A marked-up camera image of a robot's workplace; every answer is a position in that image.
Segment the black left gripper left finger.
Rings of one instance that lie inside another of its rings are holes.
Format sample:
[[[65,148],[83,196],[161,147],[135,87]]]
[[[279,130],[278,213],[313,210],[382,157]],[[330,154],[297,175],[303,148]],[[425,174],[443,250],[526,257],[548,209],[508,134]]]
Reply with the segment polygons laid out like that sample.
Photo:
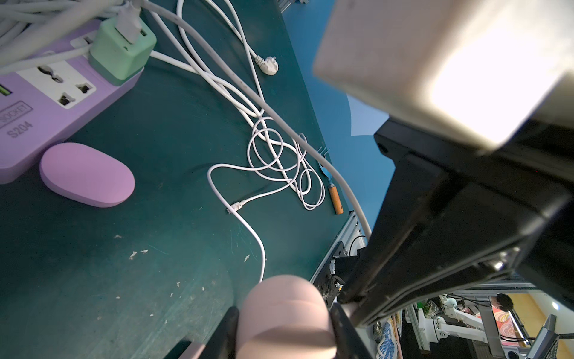
[[[207,344],[182,338],[164,358],[235,358],[239,309],[231,307],[224,314]]]

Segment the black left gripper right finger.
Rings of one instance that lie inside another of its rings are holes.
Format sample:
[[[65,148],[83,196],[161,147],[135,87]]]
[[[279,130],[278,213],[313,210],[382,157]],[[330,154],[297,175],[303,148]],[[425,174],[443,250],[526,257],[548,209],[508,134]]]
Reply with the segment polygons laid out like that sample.
[[[336,340],[335,359],[371,359],[363,340],[339,303],[330,308],[330,319]]]

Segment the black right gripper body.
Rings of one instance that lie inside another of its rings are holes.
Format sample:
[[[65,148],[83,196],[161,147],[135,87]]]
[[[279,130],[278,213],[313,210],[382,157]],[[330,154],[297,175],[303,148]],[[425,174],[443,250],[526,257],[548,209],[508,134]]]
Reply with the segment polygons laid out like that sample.
[[[396,169],[339,295],[354,325],[512,273],[573,306],[571,128],[530,120],[481,154],[389,119],[375,141]]]

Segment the purple earbud case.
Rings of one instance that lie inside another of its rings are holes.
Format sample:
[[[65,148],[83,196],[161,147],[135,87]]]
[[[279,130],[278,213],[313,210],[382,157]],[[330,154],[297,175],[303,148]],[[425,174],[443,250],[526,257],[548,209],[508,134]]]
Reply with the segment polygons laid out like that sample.
[[[117,206],[135,190],[135,177],[126,165],[84,144],[67,142],[49,148],[39,169],[48,189],[88,206]]]

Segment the purple power strip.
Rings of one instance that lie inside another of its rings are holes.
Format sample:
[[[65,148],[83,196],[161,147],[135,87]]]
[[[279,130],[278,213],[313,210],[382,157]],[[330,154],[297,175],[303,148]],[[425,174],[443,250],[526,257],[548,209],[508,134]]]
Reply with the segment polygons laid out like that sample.
[[[64,142],[131,90],[116,86],[88,55],[1,76],[1,183],[15,181],[50,146]]]

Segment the green charger plug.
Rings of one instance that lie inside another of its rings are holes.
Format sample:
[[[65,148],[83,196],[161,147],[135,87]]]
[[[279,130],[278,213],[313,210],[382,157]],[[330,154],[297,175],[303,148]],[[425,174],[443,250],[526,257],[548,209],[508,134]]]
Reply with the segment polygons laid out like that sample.
[[[100,23],[94,42],[89,50],[88,61],[103,78],[112,85],[122,85],[139,73],[148,62],[157,38],[141,19],[141,29],[134,43],[128,42],[115,28],[116,19]]]

